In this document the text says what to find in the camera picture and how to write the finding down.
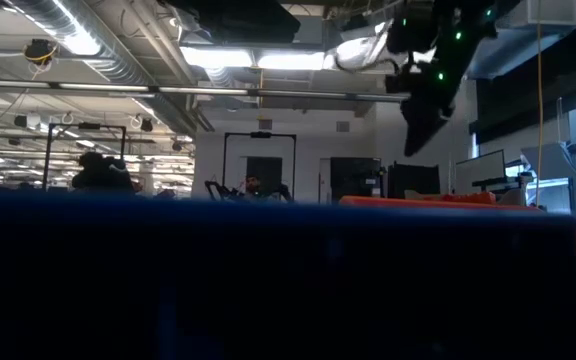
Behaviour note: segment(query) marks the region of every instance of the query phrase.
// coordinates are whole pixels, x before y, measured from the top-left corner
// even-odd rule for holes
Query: ceiling
[[[124,8],[121,1],[86,0],[86,3],[159,85],[180,85],[180,81],[177,80],[173,71],[166,65],[143,33],[138,30],[130,16],[127,13],[122,16]],[[369,5],[379,6],[384,1],[304,0],[299,1],[299,3],[301,5],[323,6],[323,9],[327,9],[334,6],[352,6],[355,8]],[[168,40],[175,41],[177,28],[170,23],[172,14],[167,9],[157,5],[155,0],[148,0],[147,5],[159,19],[160,26],[167,32]],[[291,12],[297,14],[300,11],[303,13],[300,9],[304,7],[289,8]],[[13,56],[14,53],[21,53],[31,39],[53,40],[23,14],[0,10],[0,52],[6,52],[0,56],[0,79],[108,83],[104,77],[93,71],[84,62],[66,59],[68,55],[72,56],[72,54],[69,54],[65,49],[60,50],[59,56],[63,57],[61,60],[53,61],[48,71],[38,73],[37,68],[25,60],[23,56]],[[252,73],[246,69],[232,68],[231,70],[235,80],[250,87],[259,87],[263,82],[263,88],[268,89],[384,92],[381,84],[382,75],[350,75],[339,71],[291,70],[265,70],[262,74],[261,72]],[[202,68],[192,67],[192,72],[199,81],[209,81]],[[200,106],[206,110],[222,106],[217,101],[210,101],[210,98],[207,100],[200,102]],[[250,107],[256,108],[258,106],[258,102],[250,102]],[[303,98],[266,98],[263,100],[262,106],[267,109],[301,110],[304,113],[310,110],[346,110],[354,111],[356,115],[361,115],[368,109],[366,103]],[[192,143],[184,143],[181,152],[173,151],[172,144],[175,140],[175,134],[165,124],[156,120],[153,120],[154,129],[152,132],[141,131],[135,116],[142,114],[143,117],[144,109],[131,98],[109,97],[108,94],[99,96],[99,94],[75,94],[59,91],[44,91],[42,93],[28,91],[23,93],[0,90],[0,180],[4,180],[4,182],[15,184],[19,181],[39,181],[41,179],[44,165],[44,155],[42,154],[45,153],[46,148],[44,137],[47,135],[47,129],[20,128],[14,125],[15,116],[29,114],[31,117],[39,114],[45,123],[48,121],[60,122],[67,114],[65,119],[70,119],[69,116],[72,115],[73,124],[85,121],[126,126],[128,139],[125,152],[134,155],[134,157],[129,158],[132,160],[129,165],[135,177],[138,177],[140,173],[139,162],[149,160],[154,161],[156,167],[166,171],[172,168],[174,171],[170,171],[175,172],[175,174],[183,174],[182,177],[174,174],[155,174],[155,180],[161,182],[162,187],[175,186],[179,193],[186,194],[190,184],[192,184],[195,150]],[[220,121],[215,119],[217,131],[219,131],[219,123]],[[76,127],[70,128],[68,131],[79,136],[79,139],[93,139],[98,151],[115,155],[119,151],[120,143],[116,139],[119,133],[117,132],[100,131],[91,134]],[[20,145],[9,144],[9,139],[14,137],[20,138]],[[55,159],[60,161],[52,163],[50,166],[52,170],[49,173],[49,180],[52,180],[53,183],[67,183],[69,177],[79,169],[76,163],[77,156],[87,149],[77,146],[76,141],[77,138],[73,136],[61,134],[60,138],[52,144],[52,151],[57,154]],[[146,158],[137,158],[138,155],[143,155]],[[150,158],[148,155],[172,157]]]

